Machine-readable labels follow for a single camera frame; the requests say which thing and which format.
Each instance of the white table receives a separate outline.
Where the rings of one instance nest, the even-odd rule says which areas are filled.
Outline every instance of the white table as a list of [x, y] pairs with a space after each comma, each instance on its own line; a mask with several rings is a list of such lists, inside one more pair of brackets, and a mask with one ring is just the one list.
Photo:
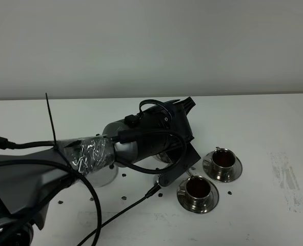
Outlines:
[[[193, 99], [196, 106], [188, 119], [195, 149], [202, 157], [216, 146], [232, 150], [243, 163], [242, 176], [232, 183], [215, 182], [219, 203], [212, 212], [199, 215], [177, 201], [175, 191], [185, 174], [161, 191], [163, 197], [149, 198], [103, 228], [98, 245], [303, 245], [303, 94]], [[137, 113], [141, 100], [51, 100], [57, 138], [101, 133], [107, 123]], [[46, 102], [0, 101], [0, 136], [18, 143], [51, 140]], [[161, 168], [151, 157], [140, 164]], [[205, 176], [201, 161], [195, 167], [194, 173]], [[125, 168], [110, 185], [96, 189], [103, 220], [140, 199], [151, 188], [152, 179]], [[94, 203], [89, 199], [81, 183], [60, 192], [50, 203], [45, 228], [35, 228], [32, 245], [80, 242], [96, 226]]]

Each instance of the gray wall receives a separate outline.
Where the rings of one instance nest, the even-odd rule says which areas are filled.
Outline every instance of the gray wall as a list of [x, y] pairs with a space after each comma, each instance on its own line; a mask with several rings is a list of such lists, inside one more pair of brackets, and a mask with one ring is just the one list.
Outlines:
[[303, 91], [303, 0], [0, 0], [0, 98]]

